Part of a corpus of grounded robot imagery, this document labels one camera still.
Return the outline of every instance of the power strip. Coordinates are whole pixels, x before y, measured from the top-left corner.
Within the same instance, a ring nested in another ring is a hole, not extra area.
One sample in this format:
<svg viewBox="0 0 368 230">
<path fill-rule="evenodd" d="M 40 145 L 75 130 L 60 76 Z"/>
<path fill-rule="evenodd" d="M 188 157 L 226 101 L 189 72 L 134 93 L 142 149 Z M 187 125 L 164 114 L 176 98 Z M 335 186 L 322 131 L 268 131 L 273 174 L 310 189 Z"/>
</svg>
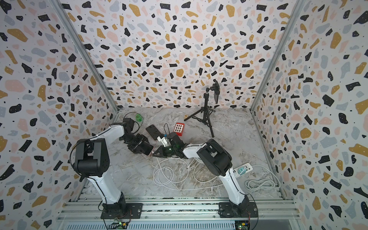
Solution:
<svg viewBox="0 0 368 230">
<path fill-rule="evenodd" d="M 246 164 L 243 164 L 242 166 L 237 167 L 236 169 L 233 169 L 233 172 L 234 172 L 235 178 L 238 178 L 252 170 L 253 170 L 253 167 L 251 166 L 251 164 L 246 163 Z"/>
</svg>

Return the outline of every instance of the tripod head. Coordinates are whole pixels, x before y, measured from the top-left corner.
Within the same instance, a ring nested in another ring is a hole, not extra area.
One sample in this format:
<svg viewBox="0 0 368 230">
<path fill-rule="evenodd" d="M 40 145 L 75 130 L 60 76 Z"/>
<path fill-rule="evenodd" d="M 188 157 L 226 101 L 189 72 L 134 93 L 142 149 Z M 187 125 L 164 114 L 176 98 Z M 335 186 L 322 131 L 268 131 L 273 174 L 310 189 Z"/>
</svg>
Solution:
<svg viewBox="0 0 368 230">
<path fill-rule="evenodd" d="M 216 79 L 213 80 L 214 83 L 212 84 L 212 86 L 210 88 L 206 88 L 206 92 L 208 93 L 210 90 L 214 91 L 215 94 L 213 95 L 213 98 L 215 99 L 215 103 L 217 104 L 217 102 L 219 101 L 219 95 L 220 95 L 220 85 L 217 82 Z"/>
</svg>

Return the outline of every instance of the metal grating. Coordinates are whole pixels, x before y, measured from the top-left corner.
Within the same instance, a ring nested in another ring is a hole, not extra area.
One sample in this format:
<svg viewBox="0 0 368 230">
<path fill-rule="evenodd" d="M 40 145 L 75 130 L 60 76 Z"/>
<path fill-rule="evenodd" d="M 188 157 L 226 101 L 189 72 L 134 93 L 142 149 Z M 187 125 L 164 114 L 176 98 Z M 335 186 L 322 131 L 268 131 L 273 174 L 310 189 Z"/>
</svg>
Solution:
<svg viewBox="0 0 368 230">
<path fill-rule="evenodd" d="M 108 224 L 109 229 L 113 229 L 116 225 Z M 105 224 L 103 222 L 90 223 L 90 222 L 68 222 L 64 230 L 105 230 Z M 199 230 L 199 229 L 211 229 L 211 230 L 234 230 L 234 220 L 214 220 L 214 221 L 144 221 L 144 222 L 132 222 L 128 225 L 128 229 L 143 230 L 143 229 L 156 229 L 156 230 Z"/>
</svg>

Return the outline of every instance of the green object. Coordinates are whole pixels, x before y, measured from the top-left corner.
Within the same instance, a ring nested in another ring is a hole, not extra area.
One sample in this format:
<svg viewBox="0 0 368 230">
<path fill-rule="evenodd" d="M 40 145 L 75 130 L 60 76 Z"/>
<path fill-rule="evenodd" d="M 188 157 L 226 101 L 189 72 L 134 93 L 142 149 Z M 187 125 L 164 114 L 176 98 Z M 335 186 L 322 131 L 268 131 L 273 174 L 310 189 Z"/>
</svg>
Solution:
<svg viewBox="0 0 368 230">
<path fill-rule="evenodd" d="M 141 121 L 143 121 L 143 118 L 142 118 L 142 116 L 141 116 L 140 114 L 137 114 L 137 115 L 135 116 L 135 120 L 136 120 L 137 122 L 141 122 Z"/>
</svg>

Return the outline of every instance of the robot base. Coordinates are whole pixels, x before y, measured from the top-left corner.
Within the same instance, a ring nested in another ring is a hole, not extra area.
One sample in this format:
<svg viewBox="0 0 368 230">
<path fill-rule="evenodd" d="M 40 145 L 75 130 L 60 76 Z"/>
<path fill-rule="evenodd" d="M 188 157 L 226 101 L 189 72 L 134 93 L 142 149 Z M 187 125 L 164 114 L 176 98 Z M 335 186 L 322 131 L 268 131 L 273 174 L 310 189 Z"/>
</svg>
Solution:
<svg viewBox="0 0 368 230">
<path fill-rule="evenodd" d="M 249 202 L 247 207 L 239 213 L 237 205 L 231 202 L 219 203 L 219 215 L 220 218 L 235 218 L 235 217 L 258 217 L 257 205 L 254 202 Z"/>
</svg>

